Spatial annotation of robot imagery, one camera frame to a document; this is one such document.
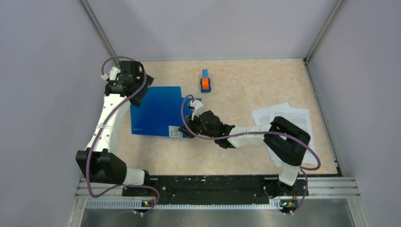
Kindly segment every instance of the paper document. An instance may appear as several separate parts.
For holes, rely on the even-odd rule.
[[[255,120],[256,125],[258,126],[272,122],[276,116],[282,116],[286,118],[302,130],[309,133],[309,135],[311,136],[311,140],[308,146],[316,152],[314,148],[314,139],[312,134],[312,124],[310,120],[309,110],[291,108],[288,103],[283,103],[252,111],[252,117]],[[269,147],[268,150],[270,153],[270,158],[274,162],[274,164],[278,167],[281,167],[280,158]],[[306,151],[303,163],[317,165],[316,159],[309,151]]]

